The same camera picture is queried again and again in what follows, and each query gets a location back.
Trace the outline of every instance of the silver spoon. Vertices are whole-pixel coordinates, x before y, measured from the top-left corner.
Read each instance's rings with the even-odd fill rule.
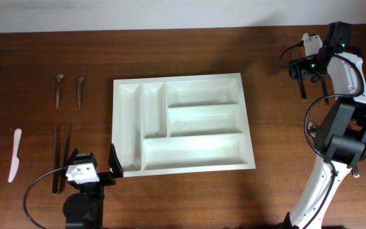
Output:
[[[58,74],[56,76],[57,85],[56,85],[56,108],[58,108],[58,102],[60,97],[60,80],[63,79],[64,74]]]
[[[77,99],[79,101],[79,109],[81,109],[81,82],[83,82],[84,76],[77,78]]]

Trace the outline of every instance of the brown table surface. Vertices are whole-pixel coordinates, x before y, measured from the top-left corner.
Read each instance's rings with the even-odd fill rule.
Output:
[[[250,27],[153,31],[0,34],[0,228],[33,228],[22,210],[30,183],[53,168],[53,129],[72,123],[70,149],[94,152],[98,171],[109,170],[112,81],[115,79],[241,73],[257,168],[165,176],[129,177],[105,189],[109,228],[238,228],[283,221],[301,196],[315,156],[303,136],[304,114],[321,96],[297,84],[278,56],[303,33],[325,37],[326,26]],[[364,53],[366,25],[353,27],[352,43]],[[64,73],[60,108],[55,76]],[[85,76],[82,109],[76,78]],[[329,107],[311,115],[320,122]],[[13,130],[23,130],[20,166],[8,183]],[[324,225],[366,228],[366,161],[361,177],[347,176]],[[30,192],[28,210],[47,228],[64,228],[62,206],[76,190],[51,194],[52,177]]]

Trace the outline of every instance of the knife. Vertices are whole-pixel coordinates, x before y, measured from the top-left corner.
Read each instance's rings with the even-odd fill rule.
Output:
[[[13,133],[13,150],[12,150],[12,161],[11,161],[11,170],[10,176],[8,177],[8,182],[11,183],[15,175],[17,174],[19,167],[19,158],[18,158],[18,148],[20,142],[20,136],[22,135],[21,129],[16,129]]]

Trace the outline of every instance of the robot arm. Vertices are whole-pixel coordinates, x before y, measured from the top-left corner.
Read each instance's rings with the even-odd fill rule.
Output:
[[[356,169],[355,177],[358,177],[357,163],[366,159],[366,83],[362,73],[361,51],[348,46],[350,34],[351,25],[342,22],[329,25],[324,43],[318,35],[304,34],[302,44],[306,56],[312,57],[290,66],[289,73],[294,81],[299,81],[303,99],[307,99],[307,96],[302,81],[325,73],[331,77],[335,94],[362,94],[349,99],[338,98],[317,128],[315,148],[334,164],[337,176],[333,178],[333,168],[316,155],[315,166],[302,197],[288,213],[282,228],[321,228],[325,211],[341,181],[352,168]],[[349,126],[351,121],[356,122],[361,130],[352,129]]]

